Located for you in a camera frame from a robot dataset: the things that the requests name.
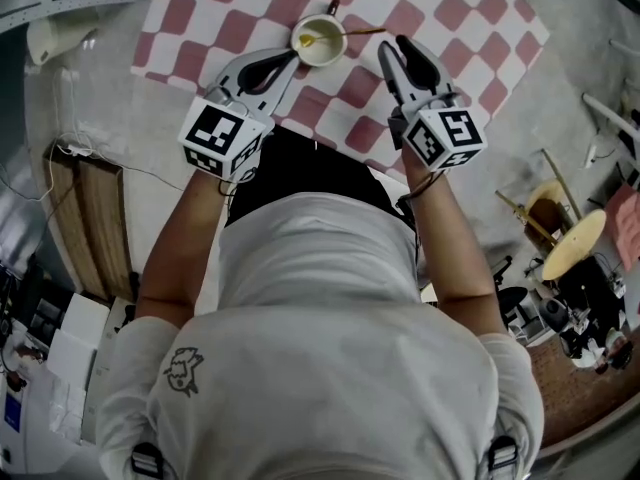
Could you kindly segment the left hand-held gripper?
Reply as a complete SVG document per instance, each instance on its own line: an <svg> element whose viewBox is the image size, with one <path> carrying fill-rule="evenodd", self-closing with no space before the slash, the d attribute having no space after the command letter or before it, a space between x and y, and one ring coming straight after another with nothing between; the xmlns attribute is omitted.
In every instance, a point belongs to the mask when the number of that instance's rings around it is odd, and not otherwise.
<svg viewBox="0 0 640 480"><path fill-rule="evenodd" d="M187 163L225 182L255 176L272 115L298 70L291 49L263 49L230 61L189 108L178 143Z"/></svg>

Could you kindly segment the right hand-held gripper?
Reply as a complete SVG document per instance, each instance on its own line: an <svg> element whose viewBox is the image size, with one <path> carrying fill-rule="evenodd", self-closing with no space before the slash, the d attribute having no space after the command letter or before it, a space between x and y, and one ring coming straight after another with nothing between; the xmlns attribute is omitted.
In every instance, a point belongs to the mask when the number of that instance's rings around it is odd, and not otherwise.
<svg viewBox="0 0 640 480"><path fill-rule="evenodd" d="M407 145L432 172L471 162L487 147L475 109L463 104L446 67L422 43L400 35L382 42L378 61L396 107L388 118L394 147Z"/></svg>

